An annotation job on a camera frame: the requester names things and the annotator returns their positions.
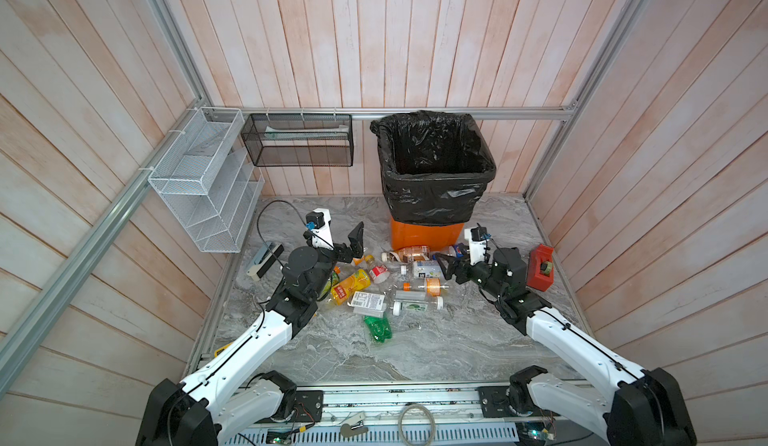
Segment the yellow orange juice bottle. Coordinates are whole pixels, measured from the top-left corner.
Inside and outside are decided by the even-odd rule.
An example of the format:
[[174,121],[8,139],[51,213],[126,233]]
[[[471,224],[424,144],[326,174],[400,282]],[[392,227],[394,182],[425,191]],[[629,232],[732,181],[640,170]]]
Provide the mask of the yellow orange juice bottle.
[[337,305],[349,301],[355,292],[364,290],[372,284],[367,271],[358,269],[352,275],[331,288],[331,297]]

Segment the orange label clear bottle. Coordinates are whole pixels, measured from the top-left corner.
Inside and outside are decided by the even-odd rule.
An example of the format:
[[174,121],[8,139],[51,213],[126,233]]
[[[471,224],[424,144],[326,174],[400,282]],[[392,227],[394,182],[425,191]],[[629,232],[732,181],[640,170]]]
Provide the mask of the orange label clear bottle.
[[433,297],[441,296],[448,285],[437,277],[420,277],[402,284],[402,290],[408,292],[424,292]]

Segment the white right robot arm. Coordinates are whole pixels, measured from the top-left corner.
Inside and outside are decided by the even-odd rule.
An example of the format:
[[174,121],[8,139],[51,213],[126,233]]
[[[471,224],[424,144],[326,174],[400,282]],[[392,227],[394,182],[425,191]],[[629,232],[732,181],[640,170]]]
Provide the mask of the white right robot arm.
[[610,445],[694,445],[697,436],[678,381],[611,351],[570,322],[523,283],[525,263],[515,248],[478,258],[435,256],[443,276],[472,282],[501,318],[565,361],[588,386],[573,386],[533,365],[511,375],[508,413],[553,412]]

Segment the yellow calculator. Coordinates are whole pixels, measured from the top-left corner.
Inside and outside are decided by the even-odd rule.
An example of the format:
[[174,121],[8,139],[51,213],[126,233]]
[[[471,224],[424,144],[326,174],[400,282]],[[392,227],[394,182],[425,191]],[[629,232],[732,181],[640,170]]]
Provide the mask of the yellow calculator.
[[229,343],[227,343],[227,344],[217,348],[214,351],[214,353],[213,353],[213,357],[214,358],[218,357],[220,354],[222,354],[224,351],[226,351],[232,344],[233,344],[233,342],[229,342]]

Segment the white cap clear bottle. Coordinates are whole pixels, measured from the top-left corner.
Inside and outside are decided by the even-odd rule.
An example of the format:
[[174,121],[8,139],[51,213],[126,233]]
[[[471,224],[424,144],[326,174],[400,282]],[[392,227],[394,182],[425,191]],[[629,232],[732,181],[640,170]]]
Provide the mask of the white cap clear bottle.
[[427,295],[423,298],[396,298],[392,307],[392,314],[400,316],[405,311],[424,312],[430,309],[441,310],[445,306],[441,296]]

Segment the small brown tea bottle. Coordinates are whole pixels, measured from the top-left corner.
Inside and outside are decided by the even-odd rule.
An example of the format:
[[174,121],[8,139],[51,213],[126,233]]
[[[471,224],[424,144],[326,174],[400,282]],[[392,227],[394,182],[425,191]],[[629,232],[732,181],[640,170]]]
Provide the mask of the small brown tea bottle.
[[430,259],[428,246],[407,246],[393,251],[384,251],[381,260],[384,262],[411,263]]

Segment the crushed green bottle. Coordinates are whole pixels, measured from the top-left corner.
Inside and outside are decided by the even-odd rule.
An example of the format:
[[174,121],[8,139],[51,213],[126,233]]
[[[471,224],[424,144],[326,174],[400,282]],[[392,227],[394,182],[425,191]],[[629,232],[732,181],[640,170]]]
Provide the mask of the crushed green bottle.
[[363,321],[375,342],[385,343],[392,338],[391,326],[386,317],[365,316]]

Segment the white stapler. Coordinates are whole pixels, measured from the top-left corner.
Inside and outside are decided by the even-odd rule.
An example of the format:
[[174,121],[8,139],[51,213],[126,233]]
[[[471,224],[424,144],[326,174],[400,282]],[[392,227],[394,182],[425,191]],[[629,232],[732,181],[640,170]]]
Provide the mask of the white stapler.
[[278,242],[269,242],[262,246],[249,263],[246,275],[253,281],[259,281],[279,259],[283,251],[284,246]]

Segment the white label bottle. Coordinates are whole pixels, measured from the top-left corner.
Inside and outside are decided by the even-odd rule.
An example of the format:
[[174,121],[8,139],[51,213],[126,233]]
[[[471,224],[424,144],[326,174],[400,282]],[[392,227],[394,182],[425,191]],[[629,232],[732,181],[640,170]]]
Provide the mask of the white label bottle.
[[386,296],[378,293],[356,291],[348,301],[355,314],[382,318],[387,310]]

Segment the red white small bottle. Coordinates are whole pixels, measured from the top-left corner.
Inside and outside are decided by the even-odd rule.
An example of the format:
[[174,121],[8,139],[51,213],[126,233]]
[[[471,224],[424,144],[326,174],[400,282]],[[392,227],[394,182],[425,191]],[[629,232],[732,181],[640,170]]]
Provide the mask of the red white small bottle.
[[390,270],[383,264],[374,264],[368,269],[368,273],[372,282],[375,284],[380,284],[386,281],[391,274]]

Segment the red tape dispenser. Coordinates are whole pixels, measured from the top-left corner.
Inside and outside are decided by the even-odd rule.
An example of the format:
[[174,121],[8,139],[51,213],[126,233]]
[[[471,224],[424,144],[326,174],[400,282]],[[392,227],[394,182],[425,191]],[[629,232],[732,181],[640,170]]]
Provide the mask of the red tape dispenser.
[[530,251],[526,284],[538,291],[546,291],[554,283],[554,249],[539,244]]

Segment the orange trash bin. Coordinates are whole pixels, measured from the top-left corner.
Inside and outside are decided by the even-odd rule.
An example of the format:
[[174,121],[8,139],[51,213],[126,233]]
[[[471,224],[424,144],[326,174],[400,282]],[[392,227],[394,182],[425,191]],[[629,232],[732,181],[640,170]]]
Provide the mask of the orange trash bin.
[[410,246],[427,246],[431,251],[456,244],[464,230],[464,223],[446,226],[424,226],[390,219],[391,244],[395,250]]

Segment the black trash bag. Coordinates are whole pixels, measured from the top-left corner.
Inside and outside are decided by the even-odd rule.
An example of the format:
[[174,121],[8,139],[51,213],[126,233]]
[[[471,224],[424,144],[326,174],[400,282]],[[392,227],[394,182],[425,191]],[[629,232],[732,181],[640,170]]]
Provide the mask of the black trash bag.
[[394,220],[419,226],[470,220],[497,171],[473,116],[418,110],[374,120],[370,129]]

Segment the clear long label bottle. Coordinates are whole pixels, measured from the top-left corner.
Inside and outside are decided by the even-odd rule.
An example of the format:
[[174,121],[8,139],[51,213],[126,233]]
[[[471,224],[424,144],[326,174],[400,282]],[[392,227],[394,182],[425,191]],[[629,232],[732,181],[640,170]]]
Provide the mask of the clear long label bottle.
[[412,261],[402,266],[401,272],[413,278],[443,278],[443,271],[436,260]]

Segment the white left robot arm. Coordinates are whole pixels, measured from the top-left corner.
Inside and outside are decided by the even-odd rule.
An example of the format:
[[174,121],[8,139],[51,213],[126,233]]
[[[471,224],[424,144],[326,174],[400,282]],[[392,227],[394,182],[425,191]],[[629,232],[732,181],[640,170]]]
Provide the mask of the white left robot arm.
[[286,376],[269,371],[251,388],[242,386],[309,323],[336,264],[364,252],[362,223],[347,243],[335,243],[328,221],[314,224],[325,214],[324,209],[308,213],[307,243],[290,253],[258,320],[200,369],[178,383],[165,379],[151,391],[137,444],[223,445],[265,418],[295,419],[296,385]]

